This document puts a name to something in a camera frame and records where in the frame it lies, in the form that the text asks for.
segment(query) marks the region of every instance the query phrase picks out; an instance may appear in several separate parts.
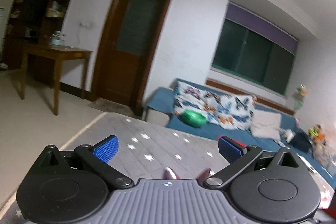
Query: doormat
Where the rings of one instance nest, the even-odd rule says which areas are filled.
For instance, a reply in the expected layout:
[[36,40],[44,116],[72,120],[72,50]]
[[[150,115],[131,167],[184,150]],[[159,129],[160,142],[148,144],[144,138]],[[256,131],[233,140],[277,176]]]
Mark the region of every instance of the doormat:
[[128,117],[136,118],[136,116],[129,106],[121,105],[115,102],[111,102],[109,100],[105,100],[103,98],[97,99],[95,102],[89,104],[89,107],[104,111],[104,112],[115,112],[119,114],[123,114]]

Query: door glass panel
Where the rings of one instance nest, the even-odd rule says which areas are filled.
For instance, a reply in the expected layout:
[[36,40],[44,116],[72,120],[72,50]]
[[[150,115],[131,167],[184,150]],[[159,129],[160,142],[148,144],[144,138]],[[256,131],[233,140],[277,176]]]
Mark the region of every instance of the door glass panel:
[[152,41],[160,8],[160,0],[129,0],[117,50],[144,55]]

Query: wooden table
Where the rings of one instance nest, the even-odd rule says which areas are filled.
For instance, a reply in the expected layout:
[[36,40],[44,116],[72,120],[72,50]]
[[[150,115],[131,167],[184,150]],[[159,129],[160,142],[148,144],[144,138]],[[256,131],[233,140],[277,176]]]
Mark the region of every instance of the wooden table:
[[85,84],[87,69],[89,65],[91,51],[83,50],[80,48],[71,48],[67,46],[51,46],[51,45],[36,45],[27,44],[23,49],[21,68],[23,71],[21,82],[21,94],[20,98],[25,98],[26,76],[27,76],[27,64],[28,54],[42,56],[55,60],[54,65],[54,115],[58,115],[58,98],[60,78],[62,73],[62,65],[65,60],[84,59],[84,68],[82,72],[82,93],[81,98],[84,99]]

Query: door frame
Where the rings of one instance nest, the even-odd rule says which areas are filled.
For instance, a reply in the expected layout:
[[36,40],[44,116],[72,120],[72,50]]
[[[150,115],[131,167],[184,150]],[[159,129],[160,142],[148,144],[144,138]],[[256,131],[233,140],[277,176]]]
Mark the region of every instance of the door frame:
[[[171,0],[164,0],[164,4],[162,7],[162,12],[159,15],[159,22],[157,24],[157,28],[155,30],[155,34],[154,34],[154,38],[149,46],[149,50],[147,53],[147,60],[146,60],[146,65],[144,68],[144,72],[143,72],[143,77],[141,80],[141,85],[139,88],[139,92],[136,95],[136,103],[134,107],[135,112],[140,112],[140,110],[142,109],[142,98],[143,98],[143,94],[146,88],[146,84],[147,84],[147,80],[148,80],[148,76],[152,67],[152,61],[154,58],[154,54],[155,54],[155,50],[160,38],[160,34],[161,34],[161,30],[162,30],[162,26],[168,11],[168,7],[170,4]],[[103,33],[101,35],[100,38],[100,43],[99,43],[99,47],[98,47],[98,52],[97,52],[97,57],[96,57],[96,61],[95,61],[95,66],[94,66],[94,72],[93,72],[93,77],[92,77],[92,84],[91,84],[91,95],[93,96],[93,99],[96,100],[98,98],[97,95],[97,86],[98,86],[98,80],[100,77],[100,72],[101,72],[101,65],[102,65],[102,61],[103,61],[103,56],[104,56],[104,52],[105,49],[108,47],[109,45],[109,41],[108,41],[108,35],[109,35],[109,28],[110,28],[110,23],[112,22],[113,18],[116,15],[116,10],[118,7],[120,0],[112,0],[111,5],[110,5],[110,9],[109,12],[107,14],[106,20],[105,20],[105,24],[104,24],[104,29],[103,29]]]

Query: metal screw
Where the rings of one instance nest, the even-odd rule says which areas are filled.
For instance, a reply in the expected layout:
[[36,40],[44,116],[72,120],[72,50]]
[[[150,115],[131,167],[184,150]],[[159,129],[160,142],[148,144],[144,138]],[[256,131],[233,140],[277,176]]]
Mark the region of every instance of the metal screw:
[[115,183],[119,186],[128,186],[132,183],[132,181],[129,178],[122,177],[122,178],[117,178],[115,180]]
[[221,184],[223,184],[223,181],[220,178],[208,178],[206,180],[206,183],[211,185],[211,186],[219,186]]

